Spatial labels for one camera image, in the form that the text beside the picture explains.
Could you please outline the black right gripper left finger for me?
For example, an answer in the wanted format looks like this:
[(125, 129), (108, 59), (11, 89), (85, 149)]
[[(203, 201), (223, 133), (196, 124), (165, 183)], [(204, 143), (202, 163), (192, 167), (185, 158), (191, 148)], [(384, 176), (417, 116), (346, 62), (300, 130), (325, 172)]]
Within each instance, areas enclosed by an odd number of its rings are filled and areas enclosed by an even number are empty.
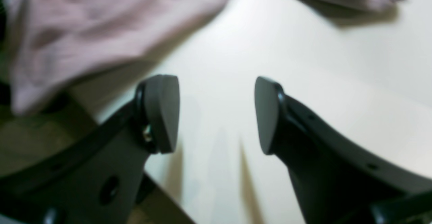
[(1, 178), (1, 223), (125, 224), (149, 156), (176, 150), (179, 115), (177, 76), (143, 80), (84, 139)]

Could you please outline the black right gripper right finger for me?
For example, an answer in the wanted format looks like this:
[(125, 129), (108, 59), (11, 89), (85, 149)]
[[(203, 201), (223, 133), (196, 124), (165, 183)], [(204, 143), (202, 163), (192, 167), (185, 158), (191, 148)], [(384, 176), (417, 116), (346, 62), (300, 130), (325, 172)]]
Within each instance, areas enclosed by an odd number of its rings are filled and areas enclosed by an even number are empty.
[(430, 178), (356, 145), (282, 86), (257, 77), (261, 149), (287, 167), (307, 224), (430, 224)]

